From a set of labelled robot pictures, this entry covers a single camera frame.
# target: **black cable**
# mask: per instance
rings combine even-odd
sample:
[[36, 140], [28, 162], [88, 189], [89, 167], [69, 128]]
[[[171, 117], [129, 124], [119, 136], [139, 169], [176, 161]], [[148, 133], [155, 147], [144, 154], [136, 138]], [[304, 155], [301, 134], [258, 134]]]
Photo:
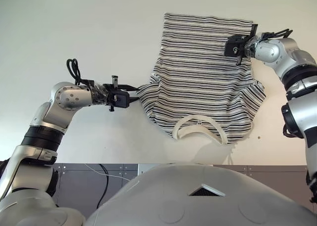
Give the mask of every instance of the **black cable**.
[[78, 61], [77, 59], [68, 59], [66, 62], [67, 69], [70, 73], [70, 75], [75, 79], [75, 85], [79, 85], [82, 82], [82, 79], [80, 78], [80, 71], [78, 68]]
[[288, 138], [296, 138], [297, 137], [297, 136], [287, 132], [286, 124], [283, 126], [283, 135], [288, 137]]
[[103, 200], [103, 198], [104, 198], [104, 196], [105, 196], [105, 194], [106, 194], [106, 192], [108, 190], [108, 185], [109, 185], [109, 176], [108, 176], [109, 173], [108, 173], [107, 169], [102, 164], [99, 164], [99, 166], [104, 170], [105, 174], [107, 175], [107, 184], [106, 184], [105, 190], [103, 192], [103, 195], [101, 196], [101, 198], [100, 198], [100, 200], [99, 200], [99, 202], [97, 204], [97, 209], [99, 208], [100, 203]]

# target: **striped shirt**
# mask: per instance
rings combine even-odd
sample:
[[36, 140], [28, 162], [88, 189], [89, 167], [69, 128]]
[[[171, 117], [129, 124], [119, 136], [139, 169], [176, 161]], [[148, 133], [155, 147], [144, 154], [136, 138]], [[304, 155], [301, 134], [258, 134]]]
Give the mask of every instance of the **striped shirt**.
[[[228, 37], [249, 35], [252, 21], [213, 16], [164, 15], [159, 57], [150, 83], [138, 96], [148, 118], [172, 136], [183, 118], [205, 115], [215, 120], [227, 143], [243, 138], [265, 99], [264, 87], [253, 79], [251, 61], [225, 57]], [[189, 120], [180, 127], [201, 124], [219, 136], [207, 121]]]

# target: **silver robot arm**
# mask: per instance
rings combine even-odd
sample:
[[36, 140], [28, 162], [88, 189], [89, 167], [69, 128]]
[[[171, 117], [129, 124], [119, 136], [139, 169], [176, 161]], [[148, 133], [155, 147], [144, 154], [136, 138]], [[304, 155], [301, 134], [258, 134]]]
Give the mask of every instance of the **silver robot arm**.
[[76, 84], [60, 82], [53, 87], [51, 99], [39, 107], [22, 143], [15, 148], [6, 165], [0, 179], [1, 225], [17, 225], [19, 222], [42, 225], [41, 217], [34, 217], [41, 213], [46, 215], [43, 217], [45, 225], [83, 224], [83, 217], [78, 211], [56, 208], [50, 197], [58, 179], [58, 172], [51, 165], [56, 161], [62, 137], [81, 108], [108, 105], [109, 110], [113, 111], [114, 107], [129, 107], [138, 98], [130, 98], [127, 92], [137, 88], [118, 85], [117, 76], [112, 76], [112, 84], [82, 80], [80, 75], [73, 77]]
[[309, 172], [308, 185], [317, 203], [317, 64], [296, 42], [288, 38], [292, 30], [261, 33], [248, 37], [232, 36], [226, 44], [225, 55], [253, 57], [273, 68], [286, 90], [287, 104], [282, 106], [285, 120], [283, 134], [304, 138]]

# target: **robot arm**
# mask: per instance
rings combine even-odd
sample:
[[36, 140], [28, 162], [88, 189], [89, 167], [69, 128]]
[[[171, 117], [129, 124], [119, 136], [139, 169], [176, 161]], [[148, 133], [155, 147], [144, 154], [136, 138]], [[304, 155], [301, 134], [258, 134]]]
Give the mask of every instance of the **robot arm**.
[[19, 188], [47, 191], [51, 185], [53, 169], [44, 165], [52, 165], [56, 161], [62, 137], [73, 116], [82, 107], [108, 105], [112, 112], [114, 107], [127, 108], [138, 99], [130, 98], [127, 92], [136, 91], [137, 88], [118, 85], [117, 76], [112, 76], [112, 84], [82, 80], [77, 60], [67, 61], [70, 70], [69, 63], [72, 63], [74, 73], [70, 73], [76, 80], [75, 84], [56, 84], [52, 89], [51, 99], [37, 110], [29, 130], [22, 143], [16, 147], [0, 179], [0, 200]]
[[229, 38], [225, 55], [253, 57], [273, 68], [286, 90], [287, 104], [282, 106], [285, 120], [283, 134], [304, 138], [309, 185], [317, 203], [317, 64], [296, 42], [288, 38], [292, 30], [251, 34]]

